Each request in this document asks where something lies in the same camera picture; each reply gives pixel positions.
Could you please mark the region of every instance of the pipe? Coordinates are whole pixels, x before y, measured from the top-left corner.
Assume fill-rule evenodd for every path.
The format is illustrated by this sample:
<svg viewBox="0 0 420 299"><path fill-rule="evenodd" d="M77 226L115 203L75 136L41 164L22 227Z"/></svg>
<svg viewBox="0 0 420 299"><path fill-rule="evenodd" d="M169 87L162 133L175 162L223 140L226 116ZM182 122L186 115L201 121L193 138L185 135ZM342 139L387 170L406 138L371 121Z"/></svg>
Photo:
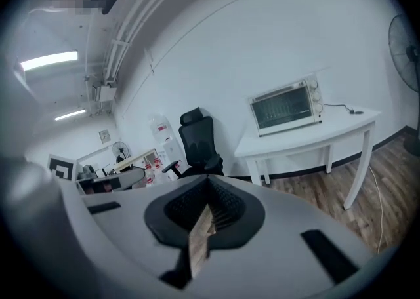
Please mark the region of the pipe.
<svg viewBox="0 0 420 299"><path fill-rule="evenodd" d="M91 38L91 27L93 24L93 16L94 12L92 12L91 17L89 18L89 27L87 28L87 38L86 38L86 46L85 46L85 75L87 76L87 51L89 49L89 40Z"/></svg>
<svg viewBox="0 0 420 299"><path fill-rule="evenodd" d="M137 16L137 19L135 20L134 24L131 26L131 29L126 34L126 37L125 37L126 42L131 42L131 40L140 31L140 28L143 26L143 24L147 20L147 18L149 18L151 16L151 14L156 10L156 8L159 5L162 4L163 1L164 0L149 0L147 2L146 6L141 10L140 14ZM121 25L118 33L121 33L121 30L126 28L126 26L127 26L127 25L125 25L126 20L124 21L123 25ZM117 52L118 47L119 47L119 45L113 45L113 47L112 47L111 56L110 56L110 59L108 61L108 69L107 69L106 78L109 79L109 76L112 73L113 74L113 79L111 81L107 81L107 83L114 83L116 81L117 73L118 73L118 71L121 67L122 60L124 59L124 57L125 57L125 55L127 54L127 51L128 51L128 46L127 45L122 46L120 48L118 57L116 58L117 61L116 61L115 66L114 66L114 58L116 56L116 52Z"/></svg>
<svg viewBox="0 0 420 299"><path fill-rule="evenodd" d="M132 17L134 16L135 12L138 10L138 8L140 7L140 5L143 1L144 0L136 0L136 3L131 8L130 12L128 13L127 17L125 17L121 27L118 30L116 40L121 40L121 38L123 37L123 34L125 33L126 27L128 26L129 22L131 21ZM106 78L109 78L109 76L110 76L112 62L114 61L114 57L115 57L115 54L116 54L116 49L117 49L117 45L115 45L115 44L112 45L111 55L110 55L110 59L108 61L108 69L106 70Z"/></svg>
<svg viewBox="0 0 420 299"><path fill-rule="evenodd" d="M153 5L152 4L152 1L154 1L154 0L150 0L150 2L148 3L148 5L150 5L150 7L151 7L151 10L148 11L148 9L146 9L146 8L143 10L143 12L148 11L147 13L144 14L144 17L145 18L144 19L141 19L141 16L140 15L142 13L140 13L140 15L137 18L135 24L132 26L131 31L127 35L129 37L129 39L128 39L129 41L131 39L134 39L137 36L137 34L141 30L141 28L143 27L143 25L147 21L147 19L149 19L149 17L153 14L153 12L164 2L164 0L159 0L157 3L155 3ZM121 67L122 60L125 58L125 55L127 54L127 51L128 51L128 47L123 47L123 49L120 50L120 54L119 54L118 59L117 59L118 60L118 64L117 64L117 69L115 71L115 77L116 77L116 74L119 71L119 68Z"/></svg>
<svg viewBox="0 0 420 299"><path fill-rule="evenodd" d="M86 84L86 97L87 97L87 101L89 103L89 115L92 115L92 107L91 107L91 99L89 98L89 88L87 86L87 79L85 78L85 84Z"/></svg>

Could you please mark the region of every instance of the chair headrest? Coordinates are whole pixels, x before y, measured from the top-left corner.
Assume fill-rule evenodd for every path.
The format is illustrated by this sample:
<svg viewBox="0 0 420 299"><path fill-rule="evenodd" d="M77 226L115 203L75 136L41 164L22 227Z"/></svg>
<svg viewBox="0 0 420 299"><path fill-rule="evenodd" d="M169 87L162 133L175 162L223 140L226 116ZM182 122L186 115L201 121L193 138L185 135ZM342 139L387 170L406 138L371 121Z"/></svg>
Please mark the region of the chair headrest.
<svg viewBox="0 0 420 299"><path fill-rule="evenodd" d="M181 125L189 125L198 121L201 121L204 118L203 113L200 110L200 107L193 109L187 113L181 115L179 123Z"/></svg>

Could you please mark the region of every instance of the table leg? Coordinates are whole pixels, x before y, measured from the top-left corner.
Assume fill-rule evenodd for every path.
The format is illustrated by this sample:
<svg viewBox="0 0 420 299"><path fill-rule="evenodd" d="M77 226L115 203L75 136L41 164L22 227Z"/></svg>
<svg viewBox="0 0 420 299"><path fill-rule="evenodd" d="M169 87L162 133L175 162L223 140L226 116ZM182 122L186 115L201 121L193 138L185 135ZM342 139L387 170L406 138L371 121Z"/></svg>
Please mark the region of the table leg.
<svg viewBox="0 0 420 299"><path fill-rule="evenodd" d="M375 125L365 131L363 138L363 149L362 156L360 158L359 166L357 168L356 177L354 178L353 185L347 195L346 201L344 202L344 209L349 209L353 201L355 200L357 193L359 192L362 182L365 178L366 171L369 166L370 156L372 154L373 147L373 133L375 131Z"/></svg>
<svg viewBox="0 0 420 299"><path fill-rule="evenodd" d="M330 144L327 146L327 167L325 168L325 172L327 174L331 173L331 168L333 166L333 152L334 152L334 144Z"/></svg>
<svg viewBox="0 0 420 299"><path fill-rule="evenodd" d="M249 170L249 175L251 176L251 181L253 184L262 186L260 174L258 173L258 166L256 160L249 158L247 159L247 166Z"/></svg>
<svg viewBox="0 0 420 299"><path fill-rule="evenodd" d="M264 181L267 185L270 184L270 176L268 175L268 167L267 167L267 160L260 161L261 168L264 173Z"/></svg>

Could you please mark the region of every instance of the wooden floor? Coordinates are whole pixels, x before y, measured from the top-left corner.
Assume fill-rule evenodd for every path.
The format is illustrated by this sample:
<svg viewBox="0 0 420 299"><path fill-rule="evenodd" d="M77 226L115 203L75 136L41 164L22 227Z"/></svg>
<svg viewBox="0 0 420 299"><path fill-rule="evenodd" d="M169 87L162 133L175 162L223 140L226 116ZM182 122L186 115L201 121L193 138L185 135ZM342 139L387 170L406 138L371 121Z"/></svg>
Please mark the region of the wooden floor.
<svg viewBox="0 0 420 299"><path fill-rule="evenodd" d="M417 210L420 195L420 159L403 148L403 134L372 153L370 167L376 175L383 204L383 238L379 250L398 244L405 236ZM274 179L270 188L301 197L358 235L373 251L381 235L381 206L370 170L350 209L343 203L348 195L359 160L335 167L331 174L317 172L295 178ZM193 277L205 262L207 238L214 233L211 212L205 209L190 233Z"/></svg>

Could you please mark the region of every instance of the oven door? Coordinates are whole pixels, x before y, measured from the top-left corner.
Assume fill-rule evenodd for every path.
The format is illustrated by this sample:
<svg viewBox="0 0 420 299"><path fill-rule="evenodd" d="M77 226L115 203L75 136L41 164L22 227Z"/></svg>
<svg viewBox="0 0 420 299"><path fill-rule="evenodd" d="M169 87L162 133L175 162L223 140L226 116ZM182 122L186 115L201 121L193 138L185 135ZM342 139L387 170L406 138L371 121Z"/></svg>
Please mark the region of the oven door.
<svg viewBox="0 0 420 299"><path fill-rule="evenodd" d="M251 109L261 136L314 122L306 85L253 102Z"/></svg>

